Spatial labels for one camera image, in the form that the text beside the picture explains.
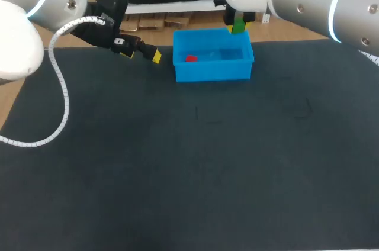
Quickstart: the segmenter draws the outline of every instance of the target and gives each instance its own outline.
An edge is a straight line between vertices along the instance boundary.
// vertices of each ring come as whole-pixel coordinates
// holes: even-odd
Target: white spiral cable wrap
[[[57,33],[54,34],[53,38],[50,40],[49,48],[47,50],[49,53],[50,61],[53,65],[53,68],[54,68],[54,70],[57,74],[57,77],[59,79],[60,86],[62,87],[63,98],[65,100],[65,111],[63,113],[62,122],[60,122],[59,127],[56,129],[56,131],[50,137],[47,137],[44,140],[36,141],[34,143],[24,143],[21,141],[10,140],[6,137],[0,136],[1,142],[10,144],[12,146],[17,146],[17,147],[39,147],[39,146],[43,146],[47,143],[50,143],[52,140],[54,140],[62,132],[62,130],[64,129],[64,127],[67,123],[67,119],[69,117],[70,100],[69,100],[69,94],[67,92],[67,86],[66,86],[65,79],[63,78],[63,75],[62,75],[62,73],[58,67],[57,61],[56,61],[55,56],[54,56],[54,46],[55,46],[56,42],[58,41],[58,38],[61,35],[63,35],[67,31],[69,31],[73,27],[75,27],[79,24],[83,24],[83,23],[97,23],[99,25],[105,25],[105,21],[102,20],[100,17],[96,17],[96,16],[87,16],[87,17],[82,17],[82,18],[78,18],[76,20],[73,20],[73,21],[67,23],[66,25],[64,25],[61,29],[59,29],[57,31]]]

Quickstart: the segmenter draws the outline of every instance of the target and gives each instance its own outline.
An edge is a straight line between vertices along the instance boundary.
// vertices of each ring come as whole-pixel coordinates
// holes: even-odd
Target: green block
[[[235,18],[235,23],[233,24],[232,34],[241,34],[245,32],[245,22],[242,17]]]

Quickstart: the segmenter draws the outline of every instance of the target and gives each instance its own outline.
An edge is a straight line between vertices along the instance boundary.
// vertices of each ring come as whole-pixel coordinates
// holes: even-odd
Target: blue plastic bin
[[[186,62],[188,55],[197,62]],[[254,62],[249,33],[232,35],[226,28],[174,33],[177,82],[250,79]]]

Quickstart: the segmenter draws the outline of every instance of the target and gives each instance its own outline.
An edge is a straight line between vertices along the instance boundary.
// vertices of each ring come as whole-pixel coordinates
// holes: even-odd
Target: cardboard box
[[[188,26],[191,21],[193,12],[173,12],[168,13],[165,18],[165,27],[183,29]]]
[[[126,14],[124,20],[121,22],[121,32],[135,32],[139,29],[140,15],[139,14]]]
[[[163,31],[165,29],[165,14],[141,14],[139,28],[140,30]]]

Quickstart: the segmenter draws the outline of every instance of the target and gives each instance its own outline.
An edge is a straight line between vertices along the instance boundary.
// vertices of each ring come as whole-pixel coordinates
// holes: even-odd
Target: wooden floor
[[[207,12],[196,15],[189,28],[220,28],[223,27],[222,15],[219,12]],[[39,31],[45,47],[48,45],[52,34],[45,29],[36,27]],[[174,29],[166,28],[163,32],[140,31],[134,33],[140,36],[146,43],[154,45],[172,45],[172,35]],[[254,23],[249,29],[252,42],[258,41],[297,41],[297,40],[316,40],[324,38],[307,29],[296,26],[292,23],[271,19],[269,24]],[[57,47],[88,47],[89,45],[80,39],[67,35],[57,42]],[[23,85],[24,81],[16,81],[0,86],[0,129],[7,119],[13,102]]]

